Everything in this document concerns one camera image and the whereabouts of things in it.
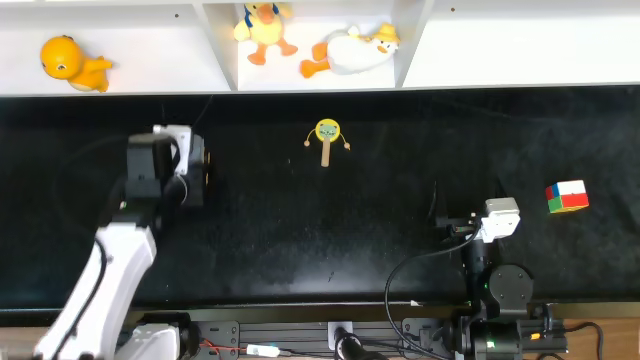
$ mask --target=white robotic arm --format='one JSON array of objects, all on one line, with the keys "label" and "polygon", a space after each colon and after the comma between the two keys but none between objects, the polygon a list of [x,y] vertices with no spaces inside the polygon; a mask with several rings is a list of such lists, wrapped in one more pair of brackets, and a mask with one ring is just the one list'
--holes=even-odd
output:
[{"label": "white robotic arm", "polygon": [[136,288],[155,259],[154,233],[174,208],[202,204],[208,169],[204,143],[189,127],[155,126],[153,134],[130,138],[127,165],[125,199],[96,232],[89,261],[36,345],[34,359],[163,360],[184,352],[179,327],[169,323],[140,326],[117,355],[115,349]]}]

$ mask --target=black table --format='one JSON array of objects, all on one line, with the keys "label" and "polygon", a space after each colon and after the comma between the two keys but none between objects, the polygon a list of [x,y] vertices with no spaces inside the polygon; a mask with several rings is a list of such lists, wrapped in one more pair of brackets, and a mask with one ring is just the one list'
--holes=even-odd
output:
[{"label": "black table", "polygon": [[[134,306],[381,301],[403,258],[445,246],[426,215],[438,179],[458,213],[499,179],[522,222],[499,242],[535,276],[534,298],[640,296],[640,88],[215,96],[196,126],[215,195],[158,240]],[[209,96],[0,100],[0,309],[58,308],[92,242],[60,221],[54,176],[83,146],[155,123],[191,124]],[[306,134],[334,118],[352,145]],[[55,191],[94,228],[125,143],[62,170]],[[545,187],[583,179],[591,206],[549,215]],[[464,301],[459,254],[406,268],[395,300]]]}]

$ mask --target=duck beak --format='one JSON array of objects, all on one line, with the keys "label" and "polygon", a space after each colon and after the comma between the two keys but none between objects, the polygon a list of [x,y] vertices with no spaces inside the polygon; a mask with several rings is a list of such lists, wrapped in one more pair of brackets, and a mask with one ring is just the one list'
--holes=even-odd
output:
[{"label": "duck beak", "polygon": [[271,24],[275,16],[276,14],[273,12],[273,6],[269,4],[264,4],[258,8],[258,19],[260,19],[263,24]]}]

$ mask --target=green cube face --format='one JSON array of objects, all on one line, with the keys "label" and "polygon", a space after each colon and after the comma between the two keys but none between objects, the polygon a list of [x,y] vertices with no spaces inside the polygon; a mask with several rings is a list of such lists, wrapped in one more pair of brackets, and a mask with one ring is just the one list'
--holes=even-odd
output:
[{"label": "green cube face", "polygon": [[549,202],[549,212],[554,213],[559,210],[562,210],[562,197],[558,196],[548,201]]}]

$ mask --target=toy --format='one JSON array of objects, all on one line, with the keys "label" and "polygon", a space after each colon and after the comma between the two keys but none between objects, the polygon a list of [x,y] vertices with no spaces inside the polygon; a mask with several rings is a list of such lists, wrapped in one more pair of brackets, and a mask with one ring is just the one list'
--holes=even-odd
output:
[{"label": "toy", "polygon": [[582,180],[559,182],[549,186],[546,193],[549,211],[552,214],[576,211],[589,206],[587,190]]},{"label": "toy", "polygon": [[348,32],[337,31],[326,42],[316,44],[312,50],[316,62],[304,60],[300,72],[307,79],[324,70],[338,75],[357,74],[391,59],[399,44],[391,24],[382,24],[372,37],[360,35],[358,28],[352,26]]},{"label": "toy", "polygon": [[258,50],[248,56],[249,61],[255,65],[266,63],[265,54],[267,47],[278,45],[283,56],[290,56],[298,51],[296,46],[288,44],[284,40],[284,27],[279,15],[290,18],[293,10],[283,3],[246,3],[244,5],[244,19],[236,25],[233,36],[238,41],[249,38],[258,44]]},{"label": "toy", "polygon": [[107,69],[113,64],[100,56],[92,59],[84,54],[72,37],[63,35],[50,39],[42,47],[40,60],[47,75],[67,80],[80,91],[107,91]]},{"label": "toy", "polygon": [[304,146],[308,147],[309,145],[311,145],[311,143],[309,142],[309,137],[313,132],[316,133],[316,137],[318,138],[318,140],[322,141],[322,159],[320,161],[320,165],[322,165],[322,167],[329,167],[331,143],[336,141],[338,137],[342,137],[342,141],[344,141],[344,148],[347,150],[351,150],[351,144],[349,144],[344,138],[344,135],[340,133],[340,125],[338,125],[335,120],[320,120],[315,129],[311,130],[309,132],[309,135],[307,135],[307,140],[305,140]]}]

